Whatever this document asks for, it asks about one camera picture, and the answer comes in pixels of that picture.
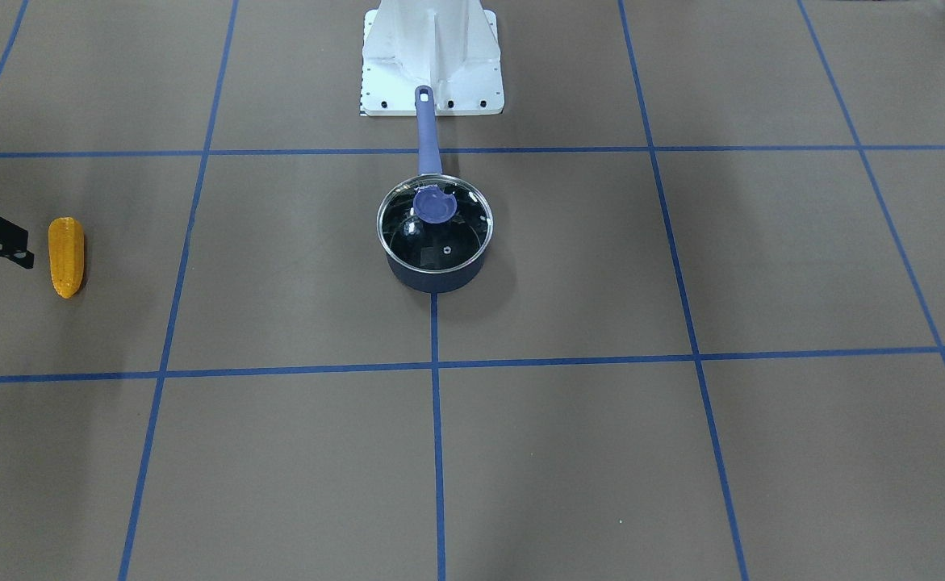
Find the lid knob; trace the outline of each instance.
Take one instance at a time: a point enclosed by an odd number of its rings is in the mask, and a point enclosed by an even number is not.
[[[414,194],[414,213],[429,224],[443,224],[453,218],[457,210],[458,200],[439,186],[421,187]]]

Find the floor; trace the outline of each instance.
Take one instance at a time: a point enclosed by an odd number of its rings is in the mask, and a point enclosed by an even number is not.
[[[423,295],[376,2],[0,0],[0,580],[945,580],[945,0],[485,3]]]

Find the purple handle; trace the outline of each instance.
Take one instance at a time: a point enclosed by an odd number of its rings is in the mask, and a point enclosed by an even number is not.
[[[436,102],[433,89],[425,85],[414,90],[414,111],[418,118],[418,173],[443,173],[440,141],[436,138]]]

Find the pot handle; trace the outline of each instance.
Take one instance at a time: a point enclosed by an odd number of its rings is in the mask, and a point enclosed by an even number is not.
[[[418,173],[443,173],[433,89],[422,85],[414,90],[414,111],[418,118]]]

